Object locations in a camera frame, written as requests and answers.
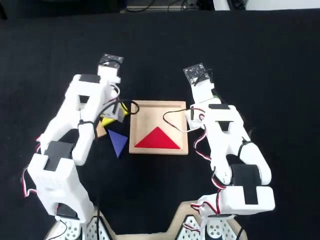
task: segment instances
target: black wire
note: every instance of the black wire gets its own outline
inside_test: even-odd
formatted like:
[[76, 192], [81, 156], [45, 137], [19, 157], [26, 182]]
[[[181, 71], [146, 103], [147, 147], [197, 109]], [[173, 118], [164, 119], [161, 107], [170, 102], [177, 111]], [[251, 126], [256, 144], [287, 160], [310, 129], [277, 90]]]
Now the black wire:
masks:
[[100, 220], [100, 191], [98, 193], [97, 204], [96, 204], [96, 240], [100, 240], [99, 235], [99, 220]]
[[126, 9], [126, 11], [129, 12], [129, 13], [140, 13], [140, 12], [143, 12], [143, 11], [147, 10], [148, 8], [150, 8], [155, 3], [155, 1], [156, 0], [151, 0], [149, 5], [147, 7], [145, 7], [145, 8], [143, 8], [143, 9], [140, 9], [140, 10], [137, 10], [137, 11]]
[[240, 228], [240, 231], [238, 232], [238, 235], [236, 236], [236, 239], [235, 239], [235, 240], [239, 240], [239, 239], [240, 239], [240, 236], [241, 236], [241, 234], [242, 234], [243, 231], [244, 231], [244, 228], [241, 227], [241, 228]]
[[54, 237], [48, 238], [48, 239], [46, 239], [46, 240], [56, 239], [56, 238], [58, 238], [58, 237], [62, 236], [63, 234], [65, 234], [65, 232], [66, 232], [66, 231], [67, 231], [67, 229], [68, 229], [67, 224], [65, 224], [65, 223], [64, 223], [63, 221], [61, 221], [61, 220], [60, 220], [60, 222], [62, 222], [62, 223], [65, 225], [65, 230], [63, 231], [63, 233], [61, 233], [61, 234], [60, 234], [60, 235], [58, 235], [58, 236], [54, 236]]
[[178, 112], [182, 112], [182, 111], [186, 111], [186, 110], [188, 110], [188, 109], [185, 108], [185, 109], [180, 109], [180, 110], [176, 110], [176, 111], [167, 111], [163, 114], [162, 119], [170, 126], [177, 128], [176, 126], [174, 126], [172, 123], [170, 123], [168, 120], [165, 119], [165, 115], [170, 114], [170, 113], [178, 113]]
[[134, 104], [134, 105], [136, 106], [136, 111], [135, 111], [135, 112], [130, 112], [130, 115], [135, 115], [135, 114], [137, 114], [137, 113], [139, 112], [140, 107], [139, 107], [138, 103], [136, 103], [135, 101], [133, 101], [133, 100], [128, 100], [128, 99], [115, 100], [115, 101], [111, 102], [110, 104], [108, 104], [107, 106], [105, 106], [105, 107], [100, 111], [100, 113], [97, 115], [97, 117], [96, 117], [96, 119], [95, 119], [95, 121], [94, 121], [93, 126], [94, 126], [95, 128], [97, 128], [98, 122], [99, 122], [99, 120], [100, 120], [100, 116], [104, 113], [105, 110], [107, 110], [108, 108], [110, 108], [110, 107], [113, 106], [113, 105], [120, 104], [120, 103], [124, 103], [124, 102], [130, 102], [130, 103], [132, 103], [132, 104]]
[[175, 3], [180, 2], [180, 1], [181, 1], [181, 0], [174, 0], [174, 1], [170, 2], [170, 3], [168, 4], [168, 9], [167, 9], [167, 11], [169, 12], [169, 8], [171, 7], [172, 4], [175, 4]]
[[183, 0], [181, 3], [181, 7], [180, 7], [180, 11], [182, 11], [184, 9], [184, 5], [187, 2], [187, 0]]
[[4, 8], [4, 6], [2, 5], [1, 2], [0, 2], [0, 17], [3, 20], [7, 20], [8, 19], [8, 16], [6, 14], [5, 8]]
[[201, 73], [200, 76], [198, 76], [198, 78], [194, 82], [194, 86], [196, 86], [199, 82], [201, 82], [201, 78], [206, 74], [210, 74], [209, 78], [210, 78], [210, 82], [212, 82], [212, 79], [214, 78], [214, 71], [211, 68], [209, 68], [209, 69], [206, 69], [203, 73]]

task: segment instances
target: black cloth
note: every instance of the black cloth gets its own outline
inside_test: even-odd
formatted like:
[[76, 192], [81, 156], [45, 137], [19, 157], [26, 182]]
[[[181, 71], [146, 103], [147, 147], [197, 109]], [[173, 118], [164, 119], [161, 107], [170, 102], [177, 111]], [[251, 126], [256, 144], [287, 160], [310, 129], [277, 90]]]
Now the black cloth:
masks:
[[[41, 239], [54, 222], [20, 176], [73, 75], [95, 74], [102, 54], [124, 57], [121, 97], [193, 103], [183, 68], [203, 63], [216, 90], [255, 127], [272, 171], [274, 211], [251, 216], [249, 239], [311, 238], [317, 230], [320, 11], [88, 15], [0, 24], [1, 239]], [[129, 136], [130, 118], [109, 128]], [[182, 201], [216, 192], [208, 162], [189, 155], [116, 158], [109, 136], [79, 178], [117, 234], [164, 232]], [[206, 144], [201, 150], [209, 153]], [[33, 183], [27, 176], [28, 187]]]

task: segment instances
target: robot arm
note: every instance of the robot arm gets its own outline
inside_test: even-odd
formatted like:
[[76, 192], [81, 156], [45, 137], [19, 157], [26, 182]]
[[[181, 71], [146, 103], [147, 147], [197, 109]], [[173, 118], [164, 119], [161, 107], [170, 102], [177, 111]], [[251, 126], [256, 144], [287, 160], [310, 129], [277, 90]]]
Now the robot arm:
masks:
[[[116, 84], [120, 83], [117, 75], [122, 61], [122, 57], [105, 54], [98, 75], [75, 75], [57, 115], [37, 139], [41, 154], [33, 155], [27, 170], [44, 208], [57, 220], [68, 219], [80, 225], [93, 217], [94, 205], [80, 183], [76, 166], [86, 162], [100, 112], [119, 96]], [[120, 122], [124, 118], [119, 103], [102, 115]], [[60, 141], [71, 129], [79, 132], [75, 145]]]
[[[212, 216], [233, 218], [275, 208], [271, 170], [259, 148], [251, 142], [237, 109], [222, 103], [202, 63], [183, 70], [192, 90], [194, 104], [186, 111], [190, 129], [203, 128], [210, 146], [212, 181], [218, 193], [204, 195], [192, 206], [204, 222]], [[244, 164], [229, 165], [227, 155]]]

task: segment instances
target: cable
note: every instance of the cable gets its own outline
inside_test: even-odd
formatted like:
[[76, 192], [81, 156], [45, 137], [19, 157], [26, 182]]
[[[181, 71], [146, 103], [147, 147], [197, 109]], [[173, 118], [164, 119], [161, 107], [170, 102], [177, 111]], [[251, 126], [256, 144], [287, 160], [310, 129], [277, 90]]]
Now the cable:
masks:
[[119, 62], [118, 60], [106, 60], [104, 61], [103, 63], [100, 63], [100, 65], [108, 65], [107, 63], [116, 63], [116, 64], [119, 64], [121, 65], [121, 62]]
[[[202, 110], [202, 109], [200, 109], [200, 108], [190, 108], [190, 109], [199, 110], [199, 111], [205, 113], [205, 111]], [[188, 109], [185, 108], [185, 109], [180, 109], [180, 110], [176, 110], [176, 111], [167, 111], [167, 112], [165, 112], [165, 113], [163, 114], [162, 119], [163, 119], [167, 124], [169, 124], [171, 127], [174, 127], [175, 129], [177, 129], [179, 132], [182, 132], [182, 133], [189, 133], [189, 132], [195, 131], [195, 130], [197, 130], [197, 129], [200, 129], [201, 126], [196, 127], [196, 128], [193, 128], [193, 129], [189, 129], [189, 130], [181, 130], [180, 128], [178, 128], [178, 127], [175, 126], [174, 124], [170, 123], [170, 122], [169, 122], [168, 120], [166, 120], [166, 118], [165, 118], [165, 116], [166, 116], [167, 114], [170, 114], [170, 113], [178, 113], [178, 112], [187, 111], [187, 110], [188, 110]]]
[[100, 220], [100, 192], [97, 198], [97, 205], [96, 205], [96, 240], [100, 240], [100, 235], [99, 235], [99, 220]]
[[216, 192], [216, 197], [215, 197], [215, 206], [216, 206], [216, 211], [218, 213], [218, 215], [220, 215], [221, 211], [220, 211], [220, 206], [219, 206], [219, 194], [221, 192], [221, 189], [218, 189], [218, 191]]
[[4, 8], [4, 6], [2, 5], [1, 2], [0, 2], [0, 17], [3, 20], [7, 20], [8, 19], [8, 16], [6, 14], [5, 8]]
[[145, 7], [145, 8], [143, 8], [143, 9], [136, 10], [136, 11], [126, 9], [126, 11], [129, 12], [129, 13], [140, 13], [140, 12], [143, 12], [143, 11], [147, 10], [148, 8], [150, 8], [150, 7], [155, 3], [155, 1], [156, 1], [156, 0], [151, 0], [151, 2], [149, 3], [149, 5], [148, 5], [147, 7]]
[[60, 234], [60, 235], [58, 235], [58, 236], [54, 236], [54, 237], [47, 238], [46, 240], [57, 239], [57, 238], [61, 237], [63, 234], [65, 234], [65, 232], [66, 232], [66, 231], [67, 231], [67, 229], [68, 229], [68, 226], [67, 226], [67, 224], [65, 224], [63, 221], [61, 221], [61, 220], [60, 220], [60, 222], [61, 222], [61, 223], [63, 223], [63, 224], [65, 225], [65, 229], [64, 229], [63, 233], [61, 233], [61, 234]]
[[182, 11], [184, 9], [184, 5], [185, 3], [187, 3], [187, 0], [183, 0], [181, 3], [181, 7], [180, 7], [180, 11]]
[[183, 9], [182, 11], [192, 10], [192, 9], [194, 9], [194, 10], [199, 10], [198, 8], [195, 8], [195, 7], [188, 7], [188, 8]]
[[206, 69], [203, 73], [201, 73], [200, 76], [197, 77], [197, 79], [194, 82], [194, 86], [196, 86], [199, 82], [201, 82], [201, 78], [205, 76], [205, 74], [209, 74], [209, 73], [211, 73], [211, 75], [209, 75], [209, 79], [211, 82], [212, 79], [214, 78], [214, 71], [211, 68], [209, 68], [209, 69]]
[[110, 108], [110, 107], [113, 106], [113, 105], [120, 104], [120, 103], [125, 103], [125, 102], [130, 102], [130, 103], [132, 103], [132, 104], [134, 104], [134, 105], [136, 106], [136, 111], [135, 111], [135, 112], [130, 112], [130, 115], [135, 115], [135, 114], [137, 114], [137, 113], [139, 112], [140, 107], [139, 107], [138, 103], [136, 103], [135, 101], [133, 101], [133, 100], [128, 100], [128, 99], [115, 100], [115, 101], [111, 102], [110, 104], [108, 104], [107, 106], [105, 106], [105, 107], [100, 111], [100, 113], [97, 115], [97, 117], [96, 117], [96, 119], [95, 119], [95, 121], [94, 121], [94, 123], [93, 123], [93, 127], [94, 127], [94, 128], [97, 128], [98, 122], [99, 122], [99, 120], [100, 120], [100, 116], [104, 113], [105, 110], [107, 110], [108, 108]]
[[240, 228], [240, 231], [238, 232], [235, 240], [239, 240], [239, 239], [240, 239], [240, 236], [241, 236], [241, 234], [242, 234], [243, 231], [244, 231], [244, 228], [241, 227], [241, 228]]
[[188, 229], [190, 230], [191, 232], [193, 231], [196, 231], [198, 232], [199, 234], [201, 233], [200, 230], [203, 229], [206, 225], [202, 226], [202, 227], [193, 227], [193, 226], [190, 226], [189, 224], [186, 224], [185, 222], [182, 223], [182, 226], [185, 228], [185, 229]]
[[253, 142], [252, 141], [247, 141], [247, 140], [245, 140], [243, 138], [242, 144], [240, 145], [239, 150], [238, 150], [238, 155], [237, 155], [238, 158], [240, 158], [240, 154], [241, 154], [242, 148], [247, 144], [253, 144]]
[[208, 202], [208, 201], [204, 201], [202, 204], [195, 204], [195, 203], [191, 203], [190, 204], [190, 206], [193, 208], [193, 209], [195, 209], [195, 208], [200, 208], [200, 207], [203, 207], [204, 205], [208, 205], [209, 206], [209, 208], [216, 214], [216, 215], [218, 215], [218, 212], [217, 212], [217, 210], [211, 205], [211, 203], [210, 202]]
[[33, 194], [37, 194], [38, 193], [37, 190], [32, 189], [32, 188], [27, 190], [26, 180], [25, 180], [25, 172], [26, 172], [28, 166], [29, 166], [29, 164], [24, 167], [24, 169], [22, 171], [21, 179], [20, 179], [21, 180], [21, 184], [22, 184], [22, 191], [23, 191], [23, 197], [24, 198], [29, 197], [30, 193], [33, 193]]
[[117, 95], [116, 95], [116, 97], [114, 97], [114, 98], [110, 99], [109, 101], [105, 102], [102, 106], [104, 106], [104, 105], [106, 105], [107, 103], [110, 103], [110, 102], [112, 102], [113, 100], [116, 100], [116, 99], [119, 98], [120, 88], [119, 88], [117, 85], [115, 85], [115, 84], [110, 84], [110, 86], [112, 86], [112, 87], [114, 88], [113, 90], [116, 91]]
[[204, 126], [203, 134], [202, 134], [197, 140], [194, 141], [194, 143], [193, 143], [193, 148], [194, 148], [195, 152], [196, 152], [198, 155], [200, 155], [201, 157], [203, 157], [205, 160], [208, 160], [208, 161], [211, 162], [211, 157], [210, 157], [210, 156], [204, 155], [203, 153], [201, 153], [201, 152], [199, 152], [199, 151], [197, 150], [197, 145], [198, 145], [198, 143], [200, 143], [203, 139], [205, 139], [206, 135], [207, 135], [206, 126]]
[[175, 1], [170, 2], [170, 3], [168, 4], [168, 9], [167, 9], [167, 11], [169, 12], [169, 9], [170, 9], [171, 5], [173, 5], [173, 4], [177, 3], [177, 2], [180, 2], [180, 1], [181, 1], [181, 0], [175, 0]]

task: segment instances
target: wooden block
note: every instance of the wooden block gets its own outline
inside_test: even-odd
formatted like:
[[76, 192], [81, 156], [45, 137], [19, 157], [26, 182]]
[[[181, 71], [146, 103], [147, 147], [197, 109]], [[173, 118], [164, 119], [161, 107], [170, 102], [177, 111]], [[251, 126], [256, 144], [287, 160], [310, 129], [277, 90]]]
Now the wooden block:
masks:
[[[142, 100], [135, 100], [135, 102], [139, 104], [140, 111], [135, 115], [131, 115], [129, 152], [132, 154], [187, 155], [187, 133], [178, 131], [163, 120], [164, 113], [185, 109], [186, 102]], [[132, 104], [131, 111], [135, 112], [136, 110], [136, 106]], [[184, 111], [169, 113], [165, 117], [170, 123], [174, 124], [179, 129], [187, 130], [187, 120]], [[175, 145], [176, 147], [138, 147], [141, 146], [141, 141], [152, 131], [157, 133], [163, 132], [168, 136], [169, 141], [171, 140], [174, 142], [172, 145]]]
[[96, 126], [96, 134], [98, 138], [101, 138], [102, 136], [107, 134], [105, 128], [101, 124], [101, 121], [99, 121], [98, 125]]

